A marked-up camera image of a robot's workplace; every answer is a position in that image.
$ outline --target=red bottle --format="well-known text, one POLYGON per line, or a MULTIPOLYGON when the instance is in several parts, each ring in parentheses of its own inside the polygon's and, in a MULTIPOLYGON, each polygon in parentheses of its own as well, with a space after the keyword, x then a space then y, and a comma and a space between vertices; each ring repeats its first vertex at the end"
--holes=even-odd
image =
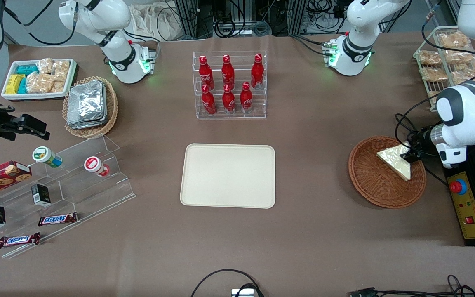
POLYGON ((236 113, 236 109, 234 104, 234 94, 232 94, 230 85, 224 85, 223 91, 223 106, 225 107, 225 113, 227 115, 233 115, 236 113))
POLYGON ((263 87, 263 72, 265 68, 262 63, 261 54, 254 56, 254 65, 252 66, 252 79, 250 81, 253 89, 261 89, 263 87))
POLYGON ((201 76, 201 81, 204 85, 209 86, 210 90, 213 90, 215 87, 214 76, 212 75, 212 69, 206 62, 206 57, 200 56, 199 63, 201 65, 199 67, 199 75, 201 76))
POLYGON ((203 100, 203 106, 206 109, 206 112, 209 115, 213 115, 217 113, 217 107, 215 105, 214 96, 210 93, 209 87, 207 85, 203 85, 201 87, 203 91, 203 95, 201 96, 201 100, 203 100))
POLYGON ((221 68, 221 73, 223 74, 223 85, 230 86, 230 90, 234 90, 234 66, 230 64, 230 56, 224 55, 223 56, 223 67, 221 68))
POLYGON ((252 92, 248 82, 243 83, 243 90, 239 96, 241 101, 241 109, 243 113, 250 113, 252 111, 252 92))

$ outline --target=wicker basket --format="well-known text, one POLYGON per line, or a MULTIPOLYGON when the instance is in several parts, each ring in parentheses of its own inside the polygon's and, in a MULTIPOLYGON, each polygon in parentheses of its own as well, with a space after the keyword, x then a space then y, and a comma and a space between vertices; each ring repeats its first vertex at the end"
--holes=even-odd
MULTIPOLYGON (((109 132, 109 130, 111 130, 111 128, 113 128, 113 125, 115 124, 117 120, 117 115, 118 115, 117 94, 115 94, 115 90, 113 90, 113 86, 111 86, 111 83, 109 83, 107 79, 102 78, 102 77, 95 77, 95 76, 86 77, 84 79, 81 79, 80 81, 77 81, 74 85, 81 85, 83 83, 88 83, 91 80, 95 80, 95 79, 101 81, 102 83, 104 83, 104 85, 106 85, 107 114, 108 114, 109 120, 103 126, 89 127, 89 128, 84 128, 84 129, 73 129, 66 124, 66 130, 76 137, 83 137, 83 138, 89 139, 99 134, 106 134, 109 132)), ((69 95, 67 93, 66 97, 63 100, 63 110, 62 110, 62 116, 64 120, 66 121, 67 121, 68 96, 69 95)))
POLYGON ((371 203, 402 208, 417 201, 426 187, 422 161, 412 163, 412 178, 404 181, 377 152, 399 145, 390 137, 370 137, 356 145, 349 156, 349 176, 357 191, 371 203))

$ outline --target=brown table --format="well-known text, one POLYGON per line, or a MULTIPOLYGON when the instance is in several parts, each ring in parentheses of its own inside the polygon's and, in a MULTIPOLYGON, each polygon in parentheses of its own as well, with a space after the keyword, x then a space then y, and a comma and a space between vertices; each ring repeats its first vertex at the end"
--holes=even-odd
MULTIPOLYGON (((420 201, 387 210, 362 198, 347 173, 354 145, 392 136, 393 114, 426 97, 411 60, 418 35, 383 34, 371 64, 356 77, 326 69, 322 58, 290 38, 164 43, 155 74, 134 85, 115 79, 96 46, 11 46, 11 61, 73 58, 79 79, 100 75, 113 84, 120 110, 108 136, 121 147, 120 167, 137 197, 14 259, 0 258, 0 296, 188 296, 221 268, 250 273, 267 296, 344 296, 368 286, 441 291, 447 274, 475 288, 475 247, 462 246, 447 188, 428 176, 420 201), (197 120, 192 52, 255 49, 269 55, 267 119, 197 120), (274 147, 276 205, 182 205, 190 143, 274 147)), ((13 105, 47 122, 53 150, 82 141, 65 131, 61 101, 13 105)), ((424 105, 412 119, 421 126, 437 115, 424 105)), ((44 144, 26 135, 1 140, 0 163, 31 163, 32 150, 44 144)), ((245 282, 236 274, 215 275, 198 295, 227 296, 245 282)))

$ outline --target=red switch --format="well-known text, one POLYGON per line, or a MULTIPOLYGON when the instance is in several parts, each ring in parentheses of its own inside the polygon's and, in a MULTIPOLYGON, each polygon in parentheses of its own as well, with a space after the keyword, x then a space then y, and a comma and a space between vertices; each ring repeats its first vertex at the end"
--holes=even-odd
POLYGON ((452 193, 459 193, 461 190, 463 190, 463 186, 459 181, 453 181, 450 183, 450 191, 452 191, 452 193))

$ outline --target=acrylic bottle rack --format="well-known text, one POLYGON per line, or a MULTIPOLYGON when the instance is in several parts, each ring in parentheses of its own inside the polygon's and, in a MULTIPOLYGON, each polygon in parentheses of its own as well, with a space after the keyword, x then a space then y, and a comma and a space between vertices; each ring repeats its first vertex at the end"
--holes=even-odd
POLYGON ((5 207, 6 224, 0 227, 2 236, 14 237, 40 232, 40 244, 18 245, 2 249, 2 257, 15 257, 42 243, 77 227, 121 203, 136 197, 128 177, 118 166, 113 154, 119 150, 111 139, 100 135, 69 147, 58 154, 63 158, 60 167, 51 168, 44 163, 30 165, 32 177, 0 193, 0 206, 5 207), (83 162, 97 156, 109 166, 109 174, 99 177, 86 171, 83 162), (51 205, 34 205, 31 187, 43 184, 49 188, 51 205), (38 227, 40 216, 78 213, 78 221, 71 224, 54 224, 38 227))
POLYGON ((193 62, 193 79, 194 79, 194 97, 195 97, 195 112, 198 119, 203 120, 227 120, 227 119, 252 119, 252 118, 266 118, 267 115, 267 55, 266 51, 221 51, 221 52, 194 52, 193 62), (252 91, 252 111, 251 113, 243 113, 240 104, 240 93, 244 82, 251 80, 251 70, 254 64, 254 56, 260 53, 263 56, 263 86, 261 89, 252 91), (223 77, 221 68, 223 66, 223 56, 230 56, 230 62, 234 66, 235 71, 235 88, 232 93, 235 96, 235 109, 233 115, 227 115, 223 108, 223 77), (212 69, 215 88, 212 94, 215 99, 217 113, 210 115, 203 107, 201 96, 201 78, 199 76, 199 57, 206 56, 206 60, 212 69))

